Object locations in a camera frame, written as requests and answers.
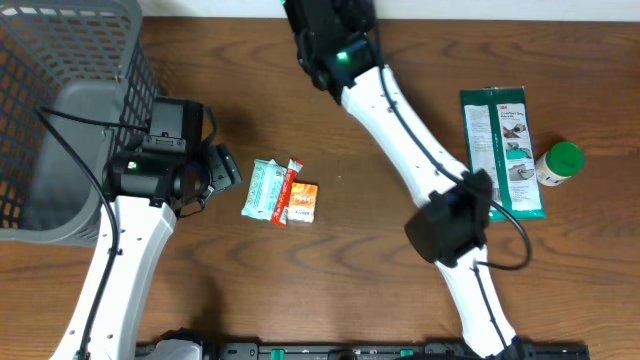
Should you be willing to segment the teal wet wipes pack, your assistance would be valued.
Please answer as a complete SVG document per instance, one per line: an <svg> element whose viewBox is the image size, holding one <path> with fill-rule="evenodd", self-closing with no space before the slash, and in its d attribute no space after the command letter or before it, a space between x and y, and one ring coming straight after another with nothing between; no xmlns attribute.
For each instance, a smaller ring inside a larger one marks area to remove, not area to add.
<svg viewBox="0 0 640 360"><path fill-rule="evenodd" d="M287 168L275 160L254 161L247 199L241 214L257 220L270 220L284 184Z"/></svg>

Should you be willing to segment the red stick sachet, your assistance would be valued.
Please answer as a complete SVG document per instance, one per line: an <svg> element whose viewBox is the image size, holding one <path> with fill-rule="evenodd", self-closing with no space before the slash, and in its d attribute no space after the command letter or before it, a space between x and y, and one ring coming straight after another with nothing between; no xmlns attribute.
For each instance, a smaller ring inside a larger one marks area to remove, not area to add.
<svg viewBox="0 0 640 360"><path fill-rule="evenodd" d="M284 182L283 182L280 194L278 196L276 206L272 213L272 217L270 220L271 223L281 227L287 226L287 212L288 212L288 205L289 205L289 200L291 196L292 185L296 177L298 176L299 172L302 170L303 166L304 166L304 162L299 159L291 158L289 160L289 164L287 166L287 170L284 177Z"/></svg>

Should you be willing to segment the orange tissue pack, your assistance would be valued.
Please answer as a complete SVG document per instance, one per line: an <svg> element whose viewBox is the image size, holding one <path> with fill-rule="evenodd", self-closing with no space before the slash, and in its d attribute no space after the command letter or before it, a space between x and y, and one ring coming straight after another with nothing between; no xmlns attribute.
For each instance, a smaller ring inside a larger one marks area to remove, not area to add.
<svg viewBox="0 0 640 360"><path fill-rule="evenodd" d="M315 219L319 187L315 184L292 184L288 215L289 221L312 223Z"/></svg>

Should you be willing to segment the green 3M gloves package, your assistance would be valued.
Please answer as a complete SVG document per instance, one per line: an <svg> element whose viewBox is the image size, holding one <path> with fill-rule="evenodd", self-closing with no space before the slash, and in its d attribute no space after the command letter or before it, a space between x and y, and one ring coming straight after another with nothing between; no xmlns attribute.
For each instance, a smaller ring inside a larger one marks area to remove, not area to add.
<svg viewBox="0 0 640 360"><path fill-rule="evenodd" d="M491 198L517 220L546 217L522 87L460 92L470 167L492 180Z"/></svg>

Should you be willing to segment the green lid jar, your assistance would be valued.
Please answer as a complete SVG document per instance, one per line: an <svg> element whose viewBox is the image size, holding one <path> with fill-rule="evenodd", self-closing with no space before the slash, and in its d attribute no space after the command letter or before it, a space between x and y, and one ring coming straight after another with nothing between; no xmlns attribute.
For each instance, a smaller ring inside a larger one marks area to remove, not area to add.
<svg viewBox="0 0 640 360"><path fill-rule="evenodd" d="M582 149L572 142L559 142L535 162L537 181L555 187L578 174L585 165Z"/></svg>

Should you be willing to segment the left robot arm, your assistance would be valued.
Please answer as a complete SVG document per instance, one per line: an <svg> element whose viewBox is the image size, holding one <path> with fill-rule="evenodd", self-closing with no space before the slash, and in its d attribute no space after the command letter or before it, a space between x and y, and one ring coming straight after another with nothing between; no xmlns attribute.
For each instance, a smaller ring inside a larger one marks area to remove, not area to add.
<svg viewBox="0 0 640 360"><path fill-rule="evenodd" d="M160 255L183 209L241 183L228 148L202 134L210 107L158 97L142 136L86 176L101 205L98 241L56 359L208 359L205 342L180 328L136 343Z"/></svg>

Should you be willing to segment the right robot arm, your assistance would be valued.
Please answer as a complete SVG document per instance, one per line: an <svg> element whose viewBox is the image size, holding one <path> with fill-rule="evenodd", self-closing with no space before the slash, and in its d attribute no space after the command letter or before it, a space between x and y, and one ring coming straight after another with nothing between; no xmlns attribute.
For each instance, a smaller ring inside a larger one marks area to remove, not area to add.
<svg viewBox="0 0 640 360"><path fill-rule="evenodd" d="M502 309L488 259L489 212L500 210L484 170L470 171L435 138L411 107L385 61L371 1L283 0L297 58L373 137L404 181L416 213L404 231L443 276L466 345L484 359L526 352Z"/></svg>

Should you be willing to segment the grey plastic mesh basket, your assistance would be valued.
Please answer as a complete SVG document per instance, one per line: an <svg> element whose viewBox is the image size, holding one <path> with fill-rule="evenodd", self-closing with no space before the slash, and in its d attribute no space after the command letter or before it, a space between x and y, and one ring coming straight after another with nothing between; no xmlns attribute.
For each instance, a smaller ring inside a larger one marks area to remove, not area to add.
<svg viewBox="0 0 640 360"><path fill-rule="evenodd" d="M141 137L159 87L136 0L1 0L1 238L92 247L95 174Z"/></svg>

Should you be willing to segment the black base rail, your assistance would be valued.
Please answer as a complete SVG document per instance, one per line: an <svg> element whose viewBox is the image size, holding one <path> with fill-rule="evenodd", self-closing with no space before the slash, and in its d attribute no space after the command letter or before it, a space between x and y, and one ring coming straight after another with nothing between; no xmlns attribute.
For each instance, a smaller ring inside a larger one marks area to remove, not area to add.
<svg viewBox="0 0 640 360"><path fill-rule="evenodd" d="M477 359L464 342L436 339L404 344L294 344L207 342L184 328L168 331L154 344L140 344L136 359L210 360L396 360L396 359ZM589 348L579 343L533 343L517 339L496 356L498 359L589 360Z"/></svg>

